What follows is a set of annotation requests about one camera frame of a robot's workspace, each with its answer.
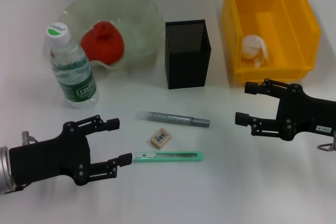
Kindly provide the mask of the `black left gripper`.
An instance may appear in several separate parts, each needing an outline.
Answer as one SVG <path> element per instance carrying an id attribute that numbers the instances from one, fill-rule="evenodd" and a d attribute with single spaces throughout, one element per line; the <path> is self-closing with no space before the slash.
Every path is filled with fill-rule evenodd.
<path id="1" fill-rule="evenodd" d="M 132 164 L 132 153 L 90 164 L 86 135 L 119 128 L 118 118 L 104 121 L 100 115 L 95 115 L 65 123 L 61 134 L 52 140 L 11 148 L 9 160 L 15 184 L 21 186 L 60 175 L 69 176 L 78 186 L 116 178 L 118 167 Z"/>

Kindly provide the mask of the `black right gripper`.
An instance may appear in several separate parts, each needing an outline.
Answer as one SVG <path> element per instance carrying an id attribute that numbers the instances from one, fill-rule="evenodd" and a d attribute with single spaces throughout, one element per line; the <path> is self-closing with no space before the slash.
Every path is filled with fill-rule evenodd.
<path id="1" fill-rule="evenodd" d="M 245 93 L 279 98 L 276 120 L 236 112 L 235 124 L 251 127 L 252 136 L 277 137 L 292 141 L 301 132 L 333 136 L 335 102 L 313 98 L 299 84 L 286 84 L 266 78 L 262 84 L 247 81 Z"/>

